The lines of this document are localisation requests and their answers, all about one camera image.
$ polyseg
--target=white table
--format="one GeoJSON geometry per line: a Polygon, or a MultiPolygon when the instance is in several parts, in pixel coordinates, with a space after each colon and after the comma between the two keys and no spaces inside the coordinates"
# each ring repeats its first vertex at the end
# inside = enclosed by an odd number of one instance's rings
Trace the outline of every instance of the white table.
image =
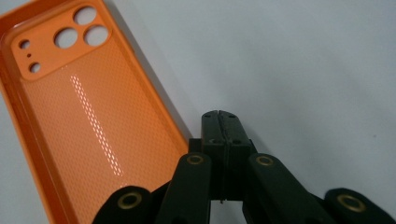
{"type": "MultiPolygon", "coordinates": [[[[0,0],[0,13],[22,2],[0,0]]],[[[206,111],[235,113],[310,192],[354,189],[396,218],[394,1],[109,6],[186,138],[200,136],[206,111]]],[[[244,223],[240,203],[213,206],[212,223],[244,223]]],[[[0,223],[43,222],[0,100],[0,223]]]]}

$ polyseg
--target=camera cutout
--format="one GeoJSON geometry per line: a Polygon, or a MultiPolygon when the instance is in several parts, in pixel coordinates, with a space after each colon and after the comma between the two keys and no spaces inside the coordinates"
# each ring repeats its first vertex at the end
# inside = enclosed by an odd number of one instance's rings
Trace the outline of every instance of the camera cutout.
{"type": "Polygon", "coordinates": [[[76,43],[77,37],[78,33],[75,29],[65,28],[56,34],[54,43],[58,48],[68,49],[76,43]]]}
{"type": "Polygon", "coordinates": [[[93,7],[83,7],[74,15],[74,22],[78,25],[91,23],[96,17],[96,9],[93,7]]]}
{"type": "Polygon", "coordinates": [[[31,73],[37,73],[40,71],[41,64],[40,63],[32,63],[29,67],[31,73]]]}
{"type": "Polygon", "coordinates": [[[84,34],[84,41],[90,46],[96,47],[107,40],[108,30],[105,26],[95,25],[90,27],[84,34]]]}
{"type": "Polygon", "coordinates": [[[22,40],[20,43],[20,49],[28,49],[30,46],[29,40],[22,40]]]}

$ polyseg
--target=brass ring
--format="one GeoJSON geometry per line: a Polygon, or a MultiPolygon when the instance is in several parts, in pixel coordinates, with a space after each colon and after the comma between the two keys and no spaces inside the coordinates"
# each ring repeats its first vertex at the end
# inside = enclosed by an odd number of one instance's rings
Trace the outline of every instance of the brass ring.
{"type": "Polygon", "coordinates": [[[366,205],[364,205],[364,203],[361,200],[359,200],[359,199],[357,199],[355,197],[352,197],[350,195],[347,195],[347,194],[338,195],[337,196],[337,201],[341,205],[343,205],[345,208],[347,208],[347,209],[349,209],[351,211],[354,211],[354,212],[360,213],[360,212],[363,212],[363,211],[366,210],[366,205]],[[350,204],[346,203],[346,199],[349,199],[349,200],[351,200],[353,202],[356,202],[358,204],[358,206],[350,205],[350,204]]]}
{"type": "Polygon", "coordinates": [[[260,156],[258,158],[256,158],[256,162],[260,165],[264,165],[264,166],[270,166],[272,164],[274,164],[274,161],[266,156],[260,156]]]}
{"type": "Polygon", "coordinates": [[[142,195],[139,192],[134,191],[134,192],[129,192],[129,193],[122,195],[119,198],[118,205],[119,205],[119,208],[127,210],[127,209],[137,207],[141,202],[142,202],[142,195]],[[134,201],[133,203],[125,202],[125,199],[128,197],[135,197],[136,201],[134,201]]]}
{"type": "Polygon", "coordinates": [[[198,165],[204,162],[204,158],[202,156],[192,155],[187,158],[187,162],[191,165],[198,165]]]}

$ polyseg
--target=orange phone case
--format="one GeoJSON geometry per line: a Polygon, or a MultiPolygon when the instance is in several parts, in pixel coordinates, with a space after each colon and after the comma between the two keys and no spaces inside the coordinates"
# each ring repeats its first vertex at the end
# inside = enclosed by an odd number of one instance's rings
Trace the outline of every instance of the orange phone case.
{"type": "Polygon", "coordinates": [[[90,223],[117,189],[171,179],[187,142],[102,1],[34,1],[0,24],[0,88],[50,222],[90,223]],[[96,17],[79,25],[84,7],[96,17]],[[84,41],[94,26],[99,46],[84,41]],[[78,33],[68,49],[64,28],[78,33]]]}

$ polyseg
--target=dotted texture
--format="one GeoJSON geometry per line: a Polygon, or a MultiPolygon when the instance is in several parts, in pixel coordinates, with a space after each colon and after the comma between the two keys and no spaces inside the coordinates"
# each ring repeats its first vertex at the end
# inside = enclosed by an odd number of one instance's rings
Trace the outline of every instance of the dotted texture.
{"type": "Polygon", "coordinates": [[[170,128],[112,36],[103,46],[22,83],[73,212],[91,223],[117,189],[169,181],[186,144],[170,128]]]}

